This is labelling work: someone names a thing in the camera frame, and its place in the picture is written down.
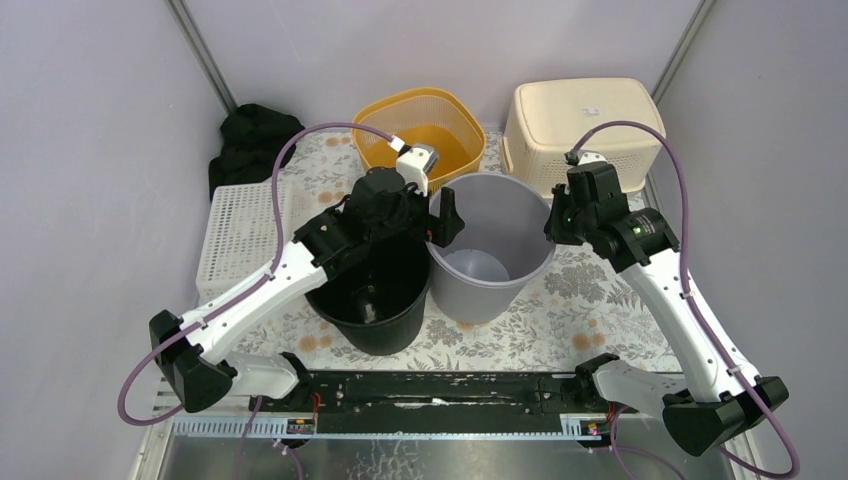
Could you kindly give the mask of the black bin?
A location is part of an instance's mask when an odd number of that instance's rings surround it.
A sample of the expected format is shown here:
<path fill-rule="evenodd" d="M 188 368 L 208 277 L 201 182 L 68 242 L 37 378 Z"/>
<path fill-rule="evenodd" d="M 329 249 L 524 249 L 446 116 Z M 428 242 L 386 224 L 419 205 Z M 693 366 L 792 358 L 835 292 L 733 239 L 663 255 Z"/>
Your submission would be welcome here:
<path fill-rule="evenodd" d="M 392 355 L 421 330 L 430 263 L 423 241 L 395 237 L 374 244 L 365 261 L 305 298 L 358 350 Z"/>

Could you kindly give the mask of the grey bin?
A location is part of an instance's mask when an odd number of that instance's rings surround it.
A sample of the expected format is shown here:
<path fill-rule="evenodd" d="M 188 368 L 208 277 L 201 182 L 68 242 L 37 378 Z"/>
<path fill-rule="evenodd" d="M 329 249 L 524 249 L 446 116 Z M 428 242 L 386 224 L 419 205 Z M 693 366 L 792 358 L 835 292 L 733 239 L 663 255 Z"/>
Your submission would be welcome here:
<path fill-rule="evenodd" d="M 543 231 L 550 205 L 508 175 L 472 173 L 445 186 L 465 227 L 446 247 L 427 245 L 430 292 L 450 319 L 484 324 L 504 313 L 553 259 L 556 247 Z"/>

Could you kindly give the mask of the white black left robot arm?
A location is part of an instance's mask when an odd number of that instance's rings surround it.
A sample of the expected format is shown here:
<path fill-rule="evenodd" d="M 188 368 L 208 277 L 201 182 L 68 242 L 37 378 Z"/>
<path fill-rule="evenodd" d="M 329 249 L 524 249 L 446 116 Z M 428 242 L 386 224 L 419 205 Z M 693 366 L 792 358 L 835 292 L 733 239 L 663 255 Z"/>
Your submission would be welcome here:
<path fill-rule="evenodd" d="M 157 313 L 148 324 L 152 358 L 183 410 L 201 412 L 235 392 L 273 398 L 288 411 L 304 407 L 311 387 L 292 357 L 239 354 L 235 347 L 272 312 L 358 267 L 380 243 L 450 245 L 465 223 L 452 188 L 440 188 L 437 201 L 432 214 L 417 183 L 375 167 L 224 294 L 180 316 Z"/>

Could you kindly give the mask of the white perforated plastic basket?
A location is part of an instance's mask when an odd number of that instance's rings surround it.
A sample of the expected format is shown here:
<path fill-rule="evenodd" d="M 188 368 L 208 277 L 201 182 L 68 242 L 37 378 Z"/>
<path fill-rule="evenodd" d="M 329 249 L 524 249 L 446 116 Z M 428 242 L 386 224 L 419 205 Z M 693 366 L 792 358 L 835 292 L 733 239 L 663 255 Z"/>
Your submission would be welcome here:
<path fill-rule="evenodd" d="M 276 208 L 268 181 L 217 188 L 195 278 L 199 302 L 214 300 L 270 262 L 277 248 L 278 213 L 290 239 L 313 207 L 308 192 L 285 180 L 279 182 Z"/>

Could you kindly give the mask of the cream large plastic basket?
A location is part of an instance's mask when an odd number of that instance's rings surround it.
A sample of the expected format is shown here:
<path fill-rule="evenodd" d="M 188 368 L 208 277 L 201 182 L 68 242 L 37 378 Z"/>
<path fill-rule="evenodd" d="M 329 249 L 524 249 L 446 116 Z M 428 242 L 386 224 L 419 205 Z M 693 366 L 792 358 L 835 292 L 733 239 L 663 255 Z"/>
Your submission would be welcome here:
<path fill-rule="evenodd" d="M 661 135 L 665 127 L 644 85 L 631 78 L 577 78 L 525 83 L 514 93 L 500 142 L 505 172 L 544 198 L 566 181 L 565 154 L 589 130 L 611 121 L 632 121 Z M 594 134 L 584 150 L 600 153 L 618 173 L 626 193 L 640 191 L 661 144 L 633 127 Z"/>

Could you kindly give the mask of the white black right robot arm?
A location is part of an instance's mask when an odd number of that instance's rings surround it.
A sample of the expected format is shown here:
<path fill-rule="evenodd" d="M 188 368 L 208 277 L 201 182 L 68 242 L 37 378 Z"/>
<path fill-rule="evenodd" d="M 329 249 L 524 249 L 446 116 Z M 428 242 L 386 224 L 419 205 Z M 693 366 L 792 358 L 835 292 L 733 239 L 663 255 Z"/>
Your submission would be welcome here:
<path fill-rule="evenodd" d="M 608 261 L 648 307 L 683 372 L 675 380 L 601 354 L 575 369 L 579 407 L 632 407 L 661 420 L 683 451 L 700 456 L 760 424 L 758 400 L 775 410 L 788 399 L 783 380 L 760 374 L 699 298 L 691 276 L 681 274 L 680 243 L 662 214 L 630 209 L 612 165 L 573 167 L 552 193 L 547 239 L 587 243 Z"/>

